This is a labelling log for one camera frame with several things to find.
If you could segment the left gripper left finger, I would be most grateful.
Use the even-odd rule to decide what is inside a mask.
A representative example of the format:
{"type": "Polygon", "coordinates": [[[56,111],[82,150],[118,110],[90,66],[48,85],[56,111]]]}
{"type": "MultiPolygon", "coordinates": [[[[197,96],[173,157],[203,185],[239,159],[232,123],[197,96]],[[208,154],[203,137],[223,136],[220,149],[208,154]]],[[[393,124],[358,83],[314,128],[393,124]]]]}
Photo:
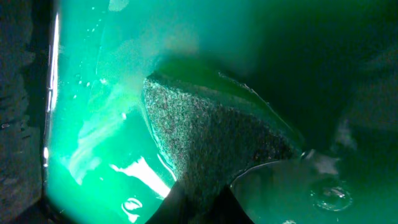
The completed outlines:
{"type": "Polygon", "coordinates": [[[1,223],[40,223],[47,1],[1,1],[1,223]]]}

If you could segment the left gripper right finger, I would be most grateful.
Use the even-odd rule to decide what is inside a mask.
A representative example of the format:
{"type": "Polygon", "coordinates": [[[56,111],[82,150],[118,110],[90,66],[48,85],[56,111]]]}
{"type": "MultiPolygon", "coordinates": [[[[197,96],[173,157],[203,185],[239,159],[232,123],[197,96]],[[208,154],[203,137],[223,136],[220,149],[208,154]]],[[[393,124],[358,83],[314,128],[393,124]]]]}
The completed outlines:
{"type": "Polygon", "coordinates": [[[335,141],[357,148],[362,129],[397,135],[397,43],[380,51],[360,68],[364,81],[354,85],[343,110],[335,141]]]}

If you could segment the green scouring sponge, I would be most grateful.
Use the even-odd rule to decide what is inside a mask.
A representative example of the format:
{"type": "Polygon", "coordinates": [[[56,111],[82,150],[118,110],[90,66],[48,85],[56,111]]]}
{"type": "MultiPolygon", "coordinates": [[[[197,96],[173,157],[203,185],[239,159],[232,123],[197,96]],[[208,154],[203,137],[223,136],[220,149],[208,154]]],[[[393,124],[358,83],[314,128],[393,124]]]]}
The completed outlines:
{"type": "Polygon", "coordinates": [[[253,89],[195,58],[168,58],[144,79],[153,140],[176,177],[178,220],[207,221],[215,200],[244,171],[295,159],[303,137],[253,89]]]}

